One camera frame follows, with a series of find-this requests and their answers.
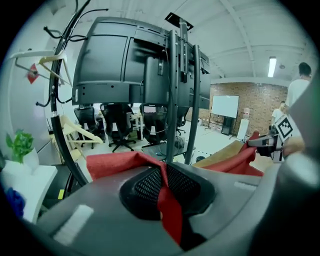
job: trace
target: red tag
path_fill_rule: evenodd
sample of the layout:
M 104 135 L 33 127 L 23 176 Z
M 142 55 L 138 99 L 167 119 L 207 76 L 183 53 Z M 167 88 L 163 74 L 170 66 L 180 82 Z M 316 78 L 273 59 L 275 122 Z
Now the red tag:
M 32 84 L 38 78 L 38 76 L 39 76 L 39 73 L 36 68 L 36 64 L 33 63 L 26 77 L 28 78 L 30 84 Z

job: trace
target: coat hanger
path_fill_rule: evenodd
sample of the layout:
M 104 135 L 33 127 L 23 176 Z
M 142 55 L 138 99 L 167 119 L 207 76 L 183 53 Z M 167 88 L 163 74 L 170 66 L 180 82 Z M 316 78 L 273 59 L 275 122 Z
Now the coat hanger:
M 60 75 L 58 75 L 57 73 L 53 72 L 51 69 L 49 69 L 45 63 L 48 63 L 48 62 L 54 62 L 54 61 L 58 61 L 58 60 L 62 60 L 62 63 L 64 65 L 64 69 L 65 69 L 65 72 L 66 72 L 66 76 L 68 78 L 68 82 L 66 80 L 64 80 Z M 58 79 L 60 79 L 61 83 L 64 84 L 68 84 L 70 86 L 72 86 L 72 82 L 71 82 L 71 77 L 70 77 L 70 74 L 69 74 L 69 70 L 68 70 L 68 67 L 67 67 L 67 54 L 66 54 L 66 51 L 65 50 L 62 50 L 59 54 L 57 55 L 51 55 L 51 56 L 44 56 L 42 57 L 38 64 L 40 64 L 44 69 L 46 69 L 48 72 L 50 72 L 52 75 L 54 75 L 55 77 L 57 77 Z
M 99 144 L 104 143 L 102 141 L 102 139 L 99 138 L 98 136 L 95 136 L 91 132 L 88 132 L 85 129 L 82 129 L 81 127 L 78 127 L 77 125 L 75 125 L 73 122 L 70 121 L 70 119 L 66 115 L 60 116 L 60 122 L 61 122 L 62 127 L 64 127 L 65 125 L 68 125 L 71 128 L 73 128 L 75 131 L 77 131 L 78 133 L 80 133 L 90 139 L 90 140 L 74 140 L 74 141 L 69 140 L 68 142 L 73 142 L 73 143 L 77 143 L 77 144 L 78 143 L 99 143 Z
M 18 59 L 19 58 L 27 58 L 27 57 L 42 57 L 38 64 L 40 64 L 44 69 L 46 69 L 47 71 L 49 71 L 51 74 L 53 74 L 55 77 L 57 77 L 58 79 L 60 79 L 61 84 L 63 85 L 64 83 L 67 83 L 68 85 L 72 86 L 72 82 L 71 82 L 71 78 L 70 78 L 70 74 L 69 74 L 69 70 L 67 68 L 67 55 L 66 52 L 64 50 L 62 50 L 58 55 L 54 55 L 54 51 L 52 50 L 29 50 L 29 51 L 21 51 L 21 52 L 15 52 L 14 54 L 12 54 L 9 59 L 15 59 L 15 66 L 24 70 L 27 70 L 29 72 L 34 72 L 34 70 L 31 70 L 25 66 L 22 66 L 20 64 L 18 64 Z M 47 66 L 45 66 L 45 63 L 47 62 L 53 62 L 53 61 L 57 61 L 57 60 L 61 60 L 63 62 L 64 68 L 65 68 L 65 72 L 68 78 L 68 81 L 65 81 L 60 75 L 56 74 L 55 72 L 51 71 Z M 36 71 L 37 74 L 40 77 L 43 77 L 45 79 L 50 80 L 49 77 L 40 74 L 38 71 Z

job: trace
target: white ceiling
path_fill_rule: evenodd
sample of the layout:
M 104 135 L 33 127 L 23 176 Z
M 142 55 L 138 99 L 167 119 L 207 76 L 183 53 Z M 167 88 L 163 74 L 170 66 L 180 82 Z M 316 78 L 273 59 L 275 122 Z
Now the white ceiling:
M 73 10 L 75 1 L 57 0 Z M 85 0 L 79 0 L 81 6 Z M 165 17 L 173 12 L 191 23 L 192 44 L 210 58 L 211 81 L 245 81 L 288 85 L 298 77 L 298 64 L 318 67 L 318 52 L 299 22 L 276 0 L 92 0 L 82 18 L 98 16 L 135 19 L 167 30 L 179 30 Z M 269 57 L 277 58 L 274 78 L 267 78 Z

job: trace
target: blue object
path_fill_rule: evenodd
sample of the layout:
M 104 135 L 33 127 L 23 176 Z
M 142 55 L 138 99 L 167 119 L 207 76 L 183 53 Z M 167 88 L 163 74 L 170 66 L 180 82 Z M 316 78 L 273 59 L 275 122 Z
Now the blue object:
M 26 201 L 23 199 L 21 194 L 10 187 L 6 192 L 6 199 L 11 205 L 15 215 L 18 217 L 22 217 L 24 215 Z

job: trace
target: green plant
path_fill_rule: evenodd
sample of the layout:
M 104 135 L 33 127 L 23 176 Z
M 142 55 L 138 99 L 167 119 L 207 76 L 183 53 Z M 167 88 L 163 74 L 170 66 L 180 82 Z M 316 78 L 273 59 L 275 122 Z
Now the green plant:
M 19 163 L 23 163 L 24 156 L 29 154 L 34 148 L 32 143 L 34 138 L 30 133 L 25 133 L 23 130 L 17 130 L 14 141 L 9 134 L 6 135 L 6 145 L 12 149 L 12 159 Z

